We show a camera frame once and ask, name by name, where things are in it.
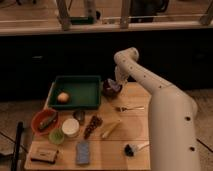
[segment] white bowl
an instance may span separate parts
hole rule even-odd
[[[62,131],[68,137],[75,137],[79,132],[79,123],[76,119],[69,118],[62,124]]]

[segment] green tray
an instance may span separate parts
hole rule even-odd
[[[101,104],[101,77],[91,76],[58,76],[50,93],[48,106],[54,109],[97,109]],[[70,94],[66,104],[57,102],[62,92]]]

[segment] black cable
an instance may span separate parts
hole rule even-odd
[[[207,146],[205,143],[203,143],[201,140],[199,140],[198,138],[197,138],[197,141],[200,143],[200,144],[202,144],[204,147],[206,147],[211,153],[213,153],[213,150],[209,147],[209,146]]]
[[[3,137],[5,137],[5,138],[7,138],[8,140],[10,140],[11,142],[13,142],[14,144],[16,144],[16,142],[15,142],[12,138],[10,138],[9,136],[5,135],[3,132],[0,131],[0,134],[1,134]],[[23,145],[20,145],[20,147],[25,151],[25,153],[28,153],[27,149],[26,149]]]
[[[15,5],[15,4],[16,4],[16,1],[12,2],[12,3],[8,4],[8,5],[2,6],[2,7],[0,6],[0,9],[8,8],[8,7],[11,7],[11,6]]]
[[[16,127],[16,144],[13,148],[13,157],[11,162],[11,171],[17,171],[18,159],[19,159],[19,149],[21,143],[21,134],[23,132],[23,122],[19,122]]]

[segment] red bowl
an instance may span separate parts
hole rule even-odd
[[[36,135],[49,134],[51,130],[59,126],[59,119],[57,115],[56,120],[52,122],[47,128],[45,128],[42,131],[38,129],[40,122],[43,121],[45,118],[52,116],[55,112],[57,111],[52,108],[48,108],[48,109],[39,111],[38,113],[35,114],[31,122],[31,128]]]

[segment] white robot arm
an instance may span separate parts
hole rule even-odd
[[[195,101],[169,81],[136,61],[135,48],[119,51],[114,60],[116,81],[124,83],[129,75],[150,94],[148,119],[152,171],[200,171],[195,138]]]

